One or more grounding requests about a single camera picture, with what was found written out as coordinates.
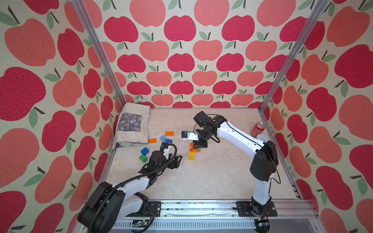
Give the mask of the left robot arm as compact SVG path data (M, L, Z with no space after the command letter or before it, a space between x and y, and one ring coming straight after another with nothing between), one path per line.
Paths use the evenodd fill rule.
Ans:
M141 223L141 230L146 231L155 217L149 204L149 198L142 191L151 187L166 169L177 169L182 156L175 152L164 155L163 150L153 151L148 163L144 164L136 176L118 183L102 182L95 189L80 211L77 221L87 227L88 233L108 233L115 222L127 216L148 217L149 220Z

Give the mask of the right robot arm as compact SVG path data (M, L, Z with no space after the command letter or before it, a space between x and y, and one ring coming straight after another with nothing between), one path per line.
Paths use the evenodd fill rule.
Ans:
M250 158L250 172L254 176L254 194L251 198L252 213L255 216L265 216L270 210L272 197L270 189L274 174L279 164L276 145L258 140L234 127L224 116L215 115L213 118L205 112L199 112L193 120L198 129L192 132L183 131L183 140L193 141L193 148L207 148L208 140L220 143L224 138L244 151Z

